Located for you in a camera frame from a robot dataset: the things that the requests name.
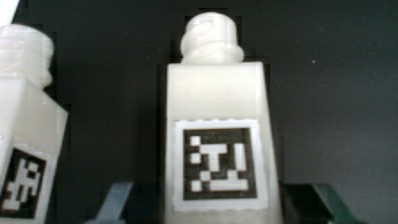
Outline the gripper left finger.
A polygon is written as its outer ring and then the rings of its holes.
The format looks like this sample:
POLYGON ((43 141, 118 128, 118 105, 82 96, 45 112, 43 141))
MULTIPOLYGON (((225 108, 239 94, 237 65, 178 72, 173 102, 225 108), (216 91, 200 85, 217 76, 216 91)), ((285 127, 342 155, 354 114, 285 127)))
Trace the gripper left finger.
POLYGON ((121 214, 132 188, 132 182, 120 182, 113 184, 97 218, 86 221, 84 224, 127 224, 121 214))

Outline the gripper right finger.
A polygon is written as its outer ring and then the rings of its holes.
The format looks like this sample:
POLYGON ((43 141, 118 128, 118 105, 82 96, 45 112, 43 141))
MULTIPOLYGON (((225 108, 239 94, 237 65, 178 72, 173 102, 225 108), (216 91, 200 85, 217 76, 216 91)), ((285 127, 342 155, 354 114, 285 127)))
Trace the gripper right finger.
POLYGON ((287 224, 367 224, 329 184, 285 185, 283 214, 287 224))

